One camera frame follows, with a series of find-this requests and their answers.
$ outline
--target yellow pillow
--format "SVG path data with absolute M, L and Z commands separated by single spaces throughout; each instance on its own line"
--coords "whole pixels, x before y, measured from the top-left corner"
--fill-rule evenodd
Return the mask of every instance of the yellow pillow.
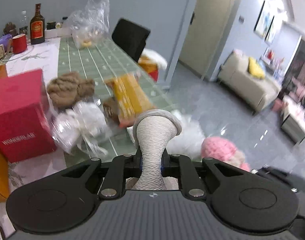
M 248 72 L 251 76 L 259 79 L 265 78 L 265 72 L 253 57 L 249 57 Z

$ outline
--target brown cloth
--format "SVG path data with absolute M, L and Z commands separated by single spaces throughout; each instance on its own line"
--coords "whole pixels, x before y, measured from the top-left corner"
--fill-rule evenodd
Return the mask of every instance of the brown cloth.
M 50 81 L 47 93 L 54 106 L 68 108 L 94 94 L 94 80 L 83 79 L 77 72 L 66 73 Z

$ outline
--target red box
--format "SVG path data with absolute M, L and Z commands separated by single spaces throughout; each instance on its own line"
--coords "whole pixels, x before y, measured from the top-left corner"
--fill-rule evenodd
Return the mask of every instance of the red box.
M 0 79 L 0 150 L 18 162 L 56 150 L 42 70 Z

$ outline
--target purple bag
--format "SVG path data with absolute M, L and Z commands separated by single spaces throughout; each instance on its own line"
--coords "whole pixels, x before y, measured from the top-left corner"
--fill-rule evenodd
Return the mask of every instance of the purple bag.
M 6 34 L 0 38 L 0 44 L 3 44 L 5 52 L 7 50 L 8 42 L 11 38 L 12 38 L 11 34 Z

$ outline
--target beige door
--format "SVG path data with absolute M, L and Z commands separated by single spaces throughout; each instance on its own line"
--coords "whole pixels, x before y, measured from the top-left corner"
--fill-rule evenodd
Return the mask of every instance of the beige door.
M 222 37 L 234 0 L 197 0 L 179 60 L 203 75 Z

